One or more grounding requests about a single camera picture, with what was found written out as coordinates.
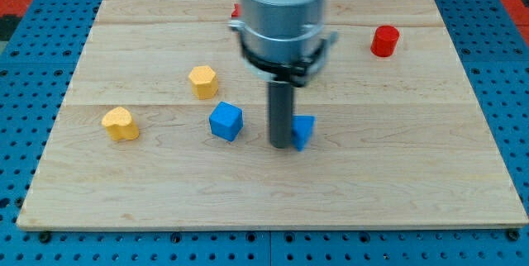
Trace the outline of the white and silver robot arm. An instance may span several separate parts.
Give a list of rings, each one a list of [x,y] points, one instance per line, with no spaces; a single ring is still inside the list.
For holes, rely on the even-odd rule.
[[[326,0],[239,0],[236,31],[243,62],[269,83],[303,87],[327,62],[337,34],[322,36]]]

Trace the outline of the red block behind arm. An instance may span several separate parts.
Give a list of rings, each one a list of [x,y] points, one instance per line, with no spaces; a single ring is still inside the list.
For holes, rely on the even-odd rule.
[[[231,19],[236,19],[241,16],[241,7],[239,3],[234,4],[234,9],[231,12]]]

